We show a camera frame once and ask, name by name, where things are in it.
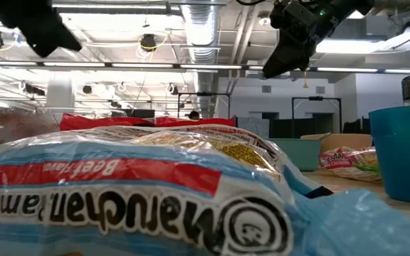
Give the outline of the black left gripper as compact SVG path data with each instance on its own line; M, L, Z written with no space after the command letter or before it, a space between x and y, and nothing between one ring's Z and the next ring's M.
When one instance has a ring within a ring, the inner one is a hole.
M8 28L24 23L26 42L42 58L57 48L82 49L49 0L0 0L0 22Z

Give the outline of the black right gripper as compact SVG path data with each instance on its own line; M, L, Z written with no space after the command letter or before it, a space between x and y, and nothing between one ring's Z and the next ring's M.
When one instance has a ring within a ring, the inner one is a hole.
M319 1L280 2L280 44L263 66L264 78L274 78L295 69L307 70L317 45L314 34L319 12Z

